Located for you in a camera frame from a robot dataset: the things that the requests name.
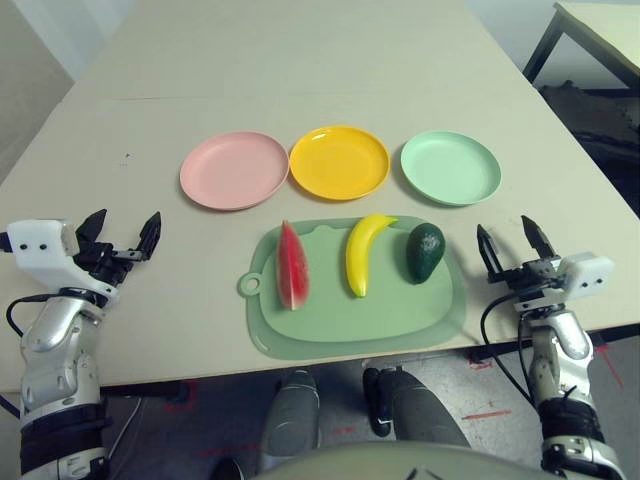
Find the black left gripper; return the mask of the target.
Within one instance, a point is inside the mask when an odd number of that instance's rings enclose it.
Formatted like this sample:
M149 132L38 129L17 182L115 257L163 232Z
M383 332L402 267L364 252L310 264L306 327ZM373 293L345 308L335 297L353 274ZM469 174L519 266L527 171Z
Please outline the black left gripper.
M92 278L115 288L124 282L135 262L153 255L161 236L161 214L157 211L145 222L136 250L115 250L111 243L96 242L106 214L106 209L98 210L76 229L79 253L74 262Z

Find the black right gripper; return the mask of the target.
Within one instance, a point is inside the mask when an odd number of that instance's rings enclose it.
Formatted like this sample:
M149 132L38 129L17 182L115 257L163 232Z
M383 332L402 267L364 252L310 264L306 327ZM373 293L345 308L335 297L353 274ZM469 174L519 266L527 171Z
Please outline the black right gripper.
M513 269L502 267L491 235L482 225L477 225L477 243L487 269L488 282L505 282L511 290L509 294L492 301L491 305L500 305L514 298L525 305L564 305L563 301L544 292L547 288L559 285L557 268L560 259L554 258L555 250L541 227L526 215L522 215L521 220L530 246L541 259L525 262Z

